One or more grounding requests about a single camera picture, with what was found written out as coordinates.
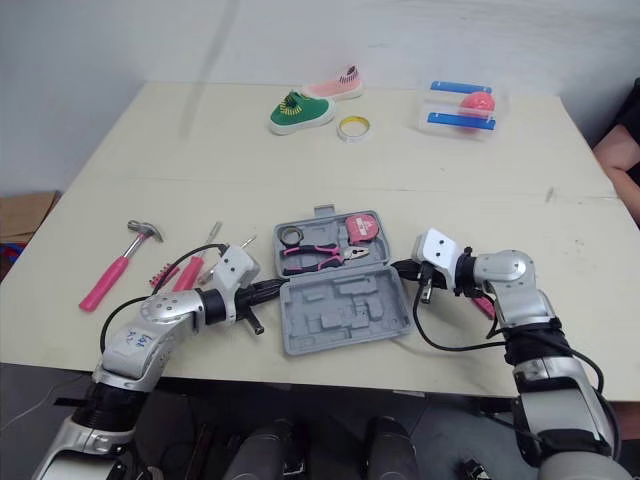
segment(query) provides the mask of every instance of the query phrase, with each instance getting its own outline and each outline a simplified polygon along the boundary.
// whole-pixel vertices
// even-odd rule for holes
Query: hammer
[[[129,265],[129,259],[134,253],[136,253],[136,250],[140,248],[142,242],[149,237],[154,237],[159,242],[162,242],[162,235],[160,235],[158,229],[150,223],[129,220],[127,222],[127,228],[134,232],[138,232],[138,235],[122,256],[116,258],[109,268],[105,270],[95,287],[93,287],[89,294],[84,297],[84,300],[80,302],[79,307],[85,312],[93,312],[98,307],[104,296],[111,289],[113,284],[116,283],[118,278],[120,278],[122,272],[125,271],[127,265]]]

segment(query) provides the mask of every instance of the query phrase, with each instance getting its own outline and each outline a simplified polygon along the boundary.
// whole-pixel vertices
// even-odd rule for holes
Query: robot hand
[[[523,458],[540,466],[545,480],[630,479],[612,459],[620,449],[614,413],[591,387],[575,358],[584,356],[569,347],[549,299],[536,288],[533,260],[516,250],[471,252],[435,229],[418,237],[412,259],[419,264],[419,294],[425,292],[424,303],[432,287],[495,296],[505,360],[514,366],[520,393],[512,408]]]

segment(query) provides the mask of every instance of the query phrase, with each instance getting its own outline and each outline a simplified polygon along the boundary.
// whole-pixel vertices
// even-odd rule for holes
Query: open tool case
[[[286,276],[287,268],[306,267],[326,260],[326,256],[305,254],[285,257],[280,233],[299,228],[300,245],[337,244],[347,248],[346,219],[368,214],[379,225],[378,235],[359,243],[369,254],[346,260],[335,268]],[[330,348],[396,337],[411,327],[406,296],[398,272],[387,263],[389,243],[380,218],[374,211],[335,215],[333,206],[316,207],[316,218],[287,222],[274,229],[278,275],[290,281],[280,289],[284,349],[301,355]]]

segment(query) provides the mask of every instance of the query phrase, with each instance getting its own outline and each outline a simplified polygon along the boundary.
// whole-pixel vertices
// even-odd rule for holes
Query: screwdriver
[[[218,235],[218,231],[220,231],[220,227],[222,227],[222,222],[216,222],[211,229],[211,232],[209,232],[206,245],[213,242],[213,239]],[[196,278],[198,278],[198,274],[200,273],[200,269],[202,268],[202,265],[204,265],[205,252],[206,250],[202,250],[191,257],[189,265],[187,265],[182,271],[178,281],[171,291],[181,292],[183,290],[191,290],[193,288],[193,285],[196,283]]]
[[[257,237],[257,235],[253,235],[253,236],[249,237],[242,245],[240,245],[240,248],[244,248],[247,245],[249,245],[251,242],[253,242],[256,239],[256,237]],[[200,275],[200,277],[198,278],[198,285],[205,285],[209,280],[211,280],[211,277],[213,276],[213,271],[215,270],[217,264],[218,264],[218,262],[216,262],[205,273]]]

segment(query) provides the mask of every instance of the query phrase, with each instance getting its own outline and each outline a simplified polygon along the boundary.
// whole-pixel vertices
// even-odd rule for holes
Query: plastic box
[[[483,140],[499,127],[507,101],[503,93],[488,85],[434,81],[419,102],[418,129]]]
[[[287,222],[274,229],[276,269],[290,281],[280,289],[284,350],[301,355],[357,343],[383,340],[411,330],[406,295],[398,272],[387,263],[389,243],[374,211],[335,215],[333,206],[317,207],[316,218]],[[356,213],[375,217],[380,230],[366,244],[369,255],[346,260],[336,268],[284,277],[284,268],[309,266],[326,259],[321,255],[284,257],[281,229],[302,230],[301,245],[349,245],[345,221]]]

